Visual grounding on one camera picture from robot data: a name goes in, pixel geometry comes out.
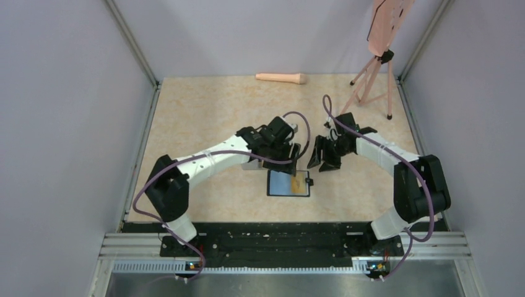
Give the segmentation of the black card holder wallet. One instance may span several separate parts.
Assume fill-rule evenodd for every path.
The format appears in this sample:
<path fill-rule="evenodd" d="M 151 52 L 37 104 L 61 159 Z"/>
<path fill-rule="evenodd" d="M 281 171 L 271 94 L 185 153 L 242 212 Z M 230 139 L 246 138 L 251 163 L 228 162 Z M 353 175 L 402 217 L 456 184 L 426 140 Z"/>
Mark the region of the black card holder wallet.
<path fill-rule="evenodd" d="M 305 170 L 298 170 L 297 174 L 308 177 L 309 193 L 307 196 L 295 196 L 290 192 L 291 174 L 280 173 L 269 170 L 267 172 L 267 187 L 266 194 L 270 197 L 309 197 L 311 194 L 311 187 L 314 186 L 314 180 L 310 177 L 310 172 Z"/>

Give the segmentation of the clear plastic card box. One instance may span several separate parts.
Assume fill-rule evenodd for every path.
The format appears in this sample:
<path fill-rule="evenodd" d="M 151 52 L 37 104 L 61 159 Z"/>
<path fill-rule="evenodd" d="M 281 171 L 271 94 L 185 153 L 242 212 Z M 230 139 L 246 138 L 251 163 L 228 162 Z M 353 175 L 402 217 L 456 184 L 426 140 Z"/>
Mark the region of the clear plastic card box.
<path fill-rule="evenodd" d="M 242 170 L 261 170 L 263 169 L 263 161 L 258 159 L 250 160 L 247 163 L 241 164 Z"/>

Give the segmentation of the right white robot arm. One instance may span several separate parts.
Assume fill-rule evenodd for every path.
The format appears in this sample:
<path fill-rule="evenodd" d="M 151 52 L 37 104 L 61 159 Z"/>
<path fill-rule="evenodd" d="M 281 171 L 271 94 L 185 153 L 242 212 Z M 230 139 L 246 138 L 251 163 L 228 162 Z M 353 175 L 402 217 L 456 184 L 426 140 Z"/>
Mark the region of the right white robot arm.
<path fill-rule="evenodd" d="M 309 169 L 338 170 L 342 157 L 354 153 L 373 161 L 393 177 L 394 205 L 368 224 L 363 238 L 367 253 L 381 254 L 388 247 L 389 238 L 450 208 L 451 198 L 438 157 L 399 148 L 372 127 L 360 127 L 352 113 L 337 116 L 333 131 L 334 137 L 315 138 Z"/>

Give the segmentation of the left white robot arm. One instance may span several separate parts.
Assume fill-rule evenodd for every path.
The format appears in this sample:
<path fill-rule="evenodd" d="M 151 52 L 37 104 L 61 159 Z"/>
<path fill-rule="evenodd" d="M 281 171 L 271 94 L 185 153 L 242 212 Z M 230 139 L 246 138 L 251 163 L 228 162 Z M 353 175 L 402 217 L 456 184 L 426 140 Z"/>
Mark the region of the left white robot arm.
<path fill-rule="evenodd" d="M 247 126 L 223 142 L 178 159 L 163 155 L 157 159 L 144 194 L 160 221 L 173 232 L 175 248 L 184 256 L 199 246 L 197 230 L 189 215 L 189 193 L 201 182 L 233 166 L 258 162 L 272 171 L 295 174 L 300 144 L 293 141 L 296 124 L 276 116 L 269 124 Z"/>

